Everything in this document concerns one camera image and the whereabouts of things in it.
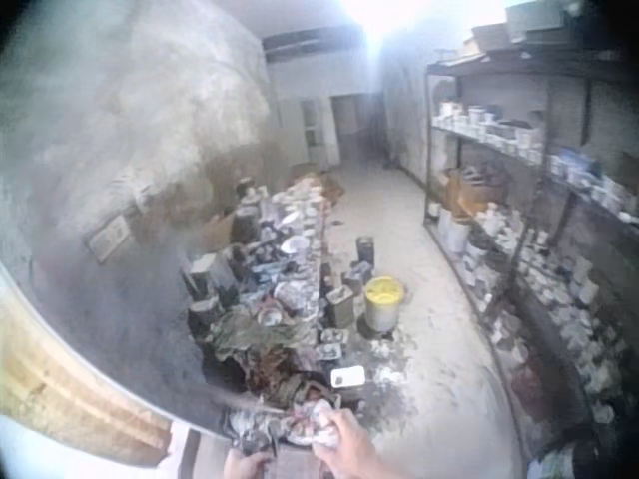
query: wooden board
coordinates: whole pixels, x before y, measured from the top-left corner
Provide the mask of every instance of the wooden board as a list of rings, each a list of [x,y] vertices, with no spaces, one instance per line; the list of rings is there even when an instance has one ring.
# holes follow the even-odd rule
[[[86,365],[48,328],[1,264],[0,335],[0,413],[117,462],[150,467],[167,456],[171,421]]]

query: stained floor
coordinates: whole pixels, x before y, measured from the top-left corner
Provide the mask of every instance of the stained floor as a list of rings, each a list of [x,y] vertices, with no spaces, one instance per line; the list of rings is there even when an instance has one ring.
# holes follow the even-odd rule
[[[416,477],[521,477],[512,418],[488,346],[421,225],[423,191],[402,171],[372,160],[350,158],[335,175],[345,194],[330,217],[339,223],[328,231],[330,250],[348,261],[356,257],[355,238],[373,236],[376,273],[399,279],[407,290],[395,341],[375,344],[387,364],[368,372],[382,389],[397,392],[385,404],[364,407],[378,408],[378,450]],[[196,477],[205,477],[198,471],[217,477],[211,473],[224,457],[220,444],[203,439]]]

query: yellow bucket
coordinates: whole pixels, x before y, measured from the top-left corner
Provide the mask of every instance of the yellow bucket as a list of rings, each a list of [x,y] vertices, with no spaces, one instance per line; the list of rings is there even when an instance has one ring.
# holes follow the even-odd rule
[[[366,323],[377,332],[389,332],[399,321],[399,305],[404,289],[390,276],[376,277],[366,285]]]

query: paint can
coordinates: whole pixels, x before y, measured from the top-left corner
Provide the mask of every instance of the paint can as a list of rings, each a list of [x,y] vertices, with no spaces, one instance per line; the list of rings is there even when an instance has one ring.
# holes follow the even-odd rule
[[[373,237],[359,237],[355,240],[359,262],[366,261],[375,266],[375,242]]]
[[[390,276],[372,279],[365,288],[366,324],[376,332],[392,331],[399,321],[399,306],[404,299],[404,289]]]

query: ceiling light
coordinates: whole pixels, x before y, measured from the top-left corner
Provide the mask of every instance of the ceiling light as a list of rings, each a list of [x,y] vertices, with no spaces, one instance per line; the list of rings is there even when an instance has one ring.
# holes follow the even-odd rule
[[[423,17],[430,0],[341,0],[341,3],[370,39],[380,41],[390,32],[409,28]]]

